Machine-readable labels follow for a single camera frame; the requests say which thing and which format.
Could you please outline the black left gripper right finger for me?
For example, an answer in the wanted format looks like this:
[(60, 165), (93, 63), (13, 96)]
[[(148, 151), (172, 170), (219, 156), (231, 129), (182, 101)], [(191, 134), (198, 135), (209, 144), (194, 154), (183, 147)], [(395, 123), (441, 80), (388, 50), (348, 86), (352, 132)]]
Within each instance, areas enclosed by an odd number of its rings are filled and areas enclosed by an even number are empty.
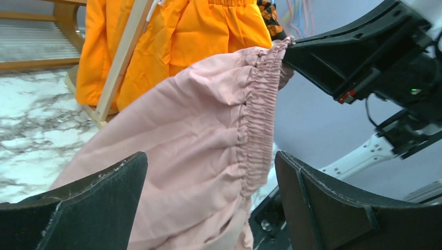
[(441, 206), (380, 196), (279, 151), (275, 169), (293, 249), (441, 249)]

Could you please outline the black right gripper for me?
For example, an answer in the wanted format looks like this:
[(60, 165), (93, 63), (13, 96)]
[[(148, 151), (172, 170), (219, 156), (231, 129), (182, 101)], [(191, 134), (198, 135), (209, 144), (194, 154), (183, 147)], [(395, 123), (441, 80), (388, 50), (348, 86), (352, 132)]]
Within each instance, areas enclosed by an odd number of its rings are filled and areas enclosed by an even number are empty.
[(441, 60), (428, 53), (432, 24), (402, 1), (383, 1), (346, 26), (288, 46), (283, 64), (340, 103), (372, 93), (415, 103), (441, 87)]

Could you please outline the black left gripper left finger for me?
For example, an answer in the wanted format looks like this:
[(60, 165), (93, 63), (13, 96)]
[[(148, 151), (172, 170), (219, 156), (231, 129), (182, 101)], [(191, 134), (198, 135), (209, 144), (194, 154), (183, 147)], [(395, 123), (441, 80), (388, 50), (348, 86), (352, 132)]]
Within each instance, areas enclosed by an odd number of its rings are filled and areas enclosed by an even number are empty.
[(1, 203), (1, 249), (126, 249), (147, 168), (138, 152), (54, 190)]

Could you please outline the camouflage orange black shorts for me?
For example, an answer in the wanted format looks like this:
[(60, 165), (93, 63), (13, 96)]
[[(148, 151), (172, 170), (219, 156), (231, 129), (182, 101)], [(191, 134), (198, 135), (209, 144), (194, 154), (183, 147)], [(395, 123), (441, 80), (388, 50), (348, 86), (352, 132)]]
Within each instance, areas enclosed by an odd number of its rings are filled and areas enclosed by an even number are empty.
[(266, 0), (257, 0), (256, 3), (272, 41), (284, 40), (287, 35), (278, 21), (276, 4)]

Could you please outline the pink shorts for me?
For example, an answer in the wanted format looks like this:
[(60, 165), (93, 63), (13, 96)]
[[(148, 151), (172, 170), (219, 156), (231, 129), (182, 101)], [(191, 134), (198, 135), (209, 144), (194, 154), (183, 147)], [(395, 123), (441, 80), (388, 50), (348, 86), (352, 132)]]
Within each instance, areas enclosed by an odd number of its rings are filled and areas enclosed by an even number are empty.
[(200, 60), (160, 82), (79, 150), (57, 188), (145, 152), (129, 249), (252, 249), (252, 195), (267, 182), (281, 61), (294, 38)]

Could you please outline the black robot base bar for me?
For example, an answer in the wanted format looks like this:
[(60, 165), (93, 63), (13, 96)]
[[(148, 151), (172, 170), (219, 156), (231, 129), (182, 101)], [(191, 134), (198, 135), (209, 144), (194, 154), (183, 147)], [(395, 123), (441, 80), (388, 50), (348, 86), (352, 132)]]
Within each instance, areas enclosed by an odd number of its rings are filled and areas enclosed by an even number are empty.
[(279, 187), (274, 188), (251, 213), (249, 225), (254, 238), (254, 249), (292, 249)]

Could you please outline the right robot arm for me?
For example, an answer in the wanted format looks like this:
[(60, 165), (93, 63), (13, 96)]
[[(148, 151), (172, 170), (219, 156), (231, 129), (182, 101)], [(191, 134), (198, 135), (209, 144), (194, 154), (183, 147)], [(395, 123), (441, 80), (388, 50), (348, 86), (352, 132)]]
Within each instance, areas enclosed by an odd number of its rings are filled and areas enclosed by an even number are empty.
[(441, 139), (441, 1), (383, 1), (354, 22), (289, 45), (283, 64), (340, 104), (371, 94), (401, 110), (322, 172), (347, 178)]

